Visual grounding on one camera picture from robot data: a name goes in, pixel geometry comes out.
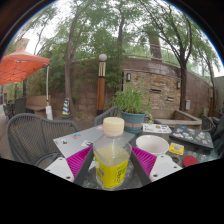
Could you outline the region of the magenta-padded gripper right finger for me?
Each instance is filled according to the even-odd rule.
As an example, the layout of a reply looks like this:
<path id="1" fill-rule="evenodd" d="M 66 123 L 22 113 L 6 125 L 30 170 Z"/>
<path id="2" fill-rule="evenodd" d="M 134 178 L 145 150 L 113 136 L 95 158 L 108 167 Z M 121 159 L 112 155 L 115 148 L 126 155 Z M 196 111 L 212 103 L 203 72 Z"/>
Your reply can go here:
<path id="1" fill-rule="evenodd" d="M 170 156 L 155 156 L 136 147 L 132 147 L 130 159 L 143 186 L 181 170 Z"/>

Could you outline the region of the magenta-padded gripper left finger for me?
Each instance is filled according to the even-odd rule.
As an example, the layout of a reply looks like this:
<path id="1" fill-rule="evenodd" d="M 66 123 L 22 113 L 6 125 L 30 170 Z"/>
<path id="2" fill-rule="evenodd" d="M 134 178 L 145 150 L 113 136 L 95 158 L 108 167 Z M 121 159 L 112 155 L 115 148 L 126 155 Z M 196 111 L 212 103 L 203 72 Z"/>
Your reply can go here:
<path id="1" fill-rule="evenodd" d="M 46 171 L 82 186 L 93 157 L 92 147 L 87 147 L 68 158 L 57 158 L 46 168 Z"/>

